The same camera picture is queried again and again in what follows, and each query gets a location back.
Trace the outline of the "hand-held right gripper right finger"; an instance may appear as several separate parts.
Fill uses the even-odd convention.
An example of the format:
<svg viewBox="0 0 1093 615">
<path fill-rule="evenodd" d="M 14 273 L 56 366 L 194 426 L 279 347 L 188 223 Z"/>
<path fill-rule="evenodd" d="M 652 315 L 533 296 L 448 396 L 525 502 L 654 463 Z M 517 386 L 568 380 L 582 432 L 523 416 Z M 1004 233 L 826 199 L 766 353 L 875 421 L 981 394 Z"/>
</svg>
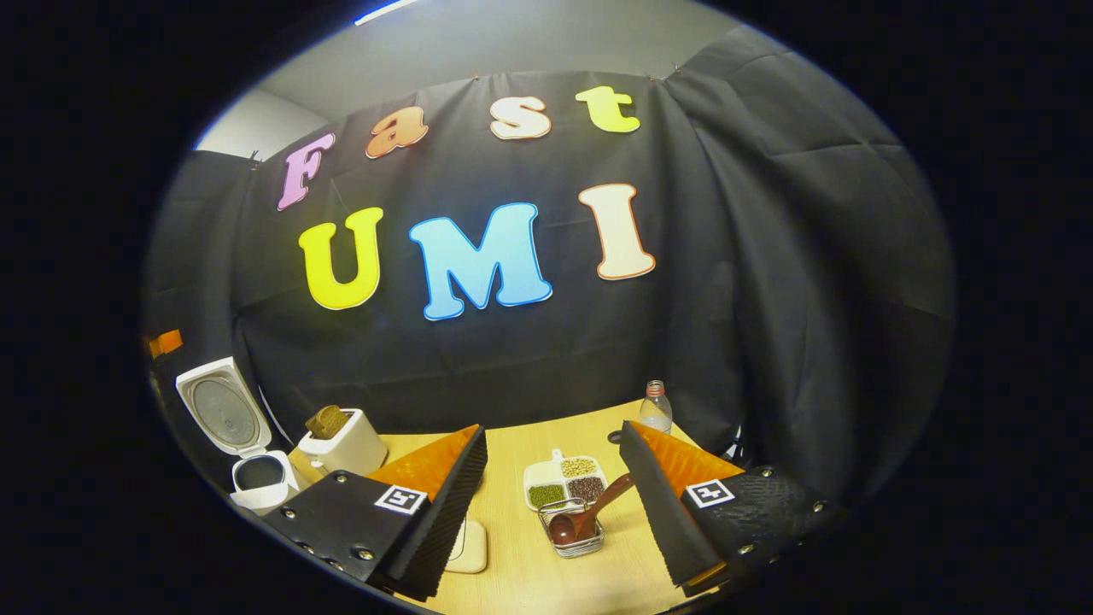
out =
<svg viewBox="0 0 1093 615">
<path fill-rule="evenodd" d="M 625 421 L 618 447 L 671 582 L 687 596 L 752 583 L 847 515 L 780 468 L 742 470 L 636 421 Z"/>
</svg>

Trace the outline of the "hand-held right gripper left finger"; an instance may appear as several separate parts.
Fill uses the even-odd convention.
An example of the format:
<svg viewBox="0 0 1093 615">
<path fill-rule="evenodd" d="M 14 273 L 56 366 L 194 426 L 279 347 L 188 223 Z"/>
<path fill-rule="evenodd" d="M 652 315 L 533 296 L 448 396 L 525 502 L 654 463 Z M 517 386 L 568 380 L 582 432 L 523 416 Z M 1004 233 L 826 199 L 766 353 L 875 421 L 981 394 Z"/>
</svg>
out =
<svg viewBox="0 0 1093 615">
<path fill-rule="evenodd" d="M 469 425 L 371 474 L 329 472 L 261 520 L 334 571 L 427 600 L 485 466 L 487 431 Z"/>
</svg>

